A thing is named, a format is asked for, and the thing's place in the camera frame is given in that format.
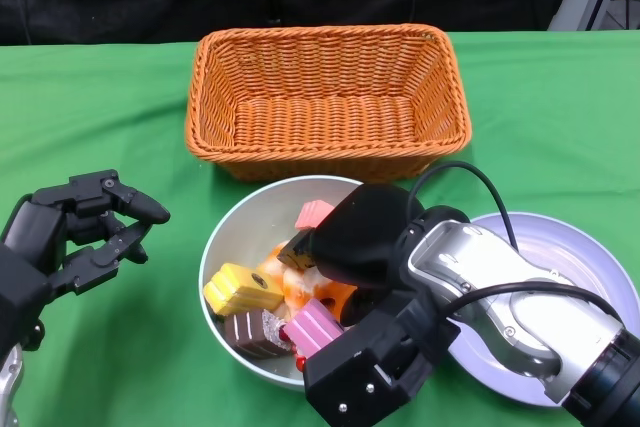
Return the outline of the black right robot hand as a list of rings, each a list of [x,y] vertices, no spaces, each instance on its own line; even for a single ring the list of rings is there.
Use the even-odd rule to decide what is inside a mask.
[[[377,424],[409,403],[446,356],[460,329],[440,318],[433,294],[406,269],[437,224],[466,218],[448,206],[424,208],[400,187],[362,184],[284,247],[285,264],[356,289],[339,313],[345,332],[303,368],[306,400],[327,424]]]

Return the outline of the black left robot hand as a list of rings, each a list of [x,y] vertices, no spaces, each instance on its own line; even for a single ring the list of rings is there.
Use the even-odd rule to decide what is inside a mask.
[[[142,240],[169,219],[115,170],[72,176],[20,198],[1,233],[1,354],[16,345],[38,349],[45,306],[114,278],[124,260],[145,263]]]

